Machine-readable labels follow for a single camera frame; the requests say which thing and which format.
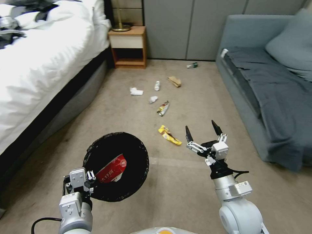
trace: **brass lamp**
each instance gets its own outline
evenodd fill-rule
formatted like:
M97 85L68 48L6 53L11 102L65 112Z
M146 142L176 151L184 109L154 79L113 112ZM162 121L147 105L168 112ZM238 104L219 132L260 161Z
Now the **brass lamp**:
M119 5L119 0L116 0L117 3L117 15L118 15L118 24L112 27L112 30L115 32L125 32L131 30L131 27L121 22L121 9Z

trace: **nightstand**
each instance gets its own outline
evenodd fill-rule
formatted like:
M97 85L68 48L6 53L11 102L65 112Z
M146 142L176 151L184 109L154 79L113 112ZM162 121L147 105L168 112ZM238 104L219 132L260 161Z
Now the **nightstand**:
M145 26L133 26L127 32L108 33L115 68L146 68Z

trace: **sofa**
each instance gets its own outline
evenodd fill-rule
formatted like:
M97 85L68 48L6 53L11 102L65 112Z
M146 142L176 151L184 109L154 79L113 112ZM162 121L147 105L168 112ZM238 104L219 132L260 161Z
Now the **sofa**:
M303 9L296 16L230 15L216 58L260 158L296 172L312 165L311 26Z

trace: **nightstand drawer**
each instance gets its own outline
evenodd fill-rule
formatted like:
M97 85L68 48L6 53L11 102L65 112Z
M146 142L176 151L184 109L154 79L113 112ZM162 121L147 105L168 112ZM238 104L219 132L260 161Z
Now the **nightstand drawer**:
M142 36L110 35L112 48L143 48Z

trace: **black cable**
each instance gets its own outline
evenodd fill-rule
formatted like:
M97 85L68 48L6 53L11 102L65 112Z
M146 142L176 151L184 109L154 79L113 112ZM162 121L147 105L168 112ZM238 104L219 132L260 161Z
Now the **black cable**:
M65 186L66 186L66 183L65 183L65 180L63 181L63 196L65 196Z
M249 171L237 171L237 170L233 170L233 169L231 169L231 168L226 167L225 165L223 165L219 160L217 160L217 158L216 158L214 155L211 155L211 157L212 157L216 162L218 162L220 165L222 165L224 168L229 169L231 172L237 173L237 175L234 176L234 179L236 179L237 177L239 177L239 176L242 175L242 174L249 173Z
M36 223L38 223L38 222L40 222L42 220L52 220L52 221L59 221L59 222L62 221L62 219L60 219L60 218L51 218L51 217L40 218L40 219L34 221L34 223L32 224L32 234L35 234L35 225L36 225Z

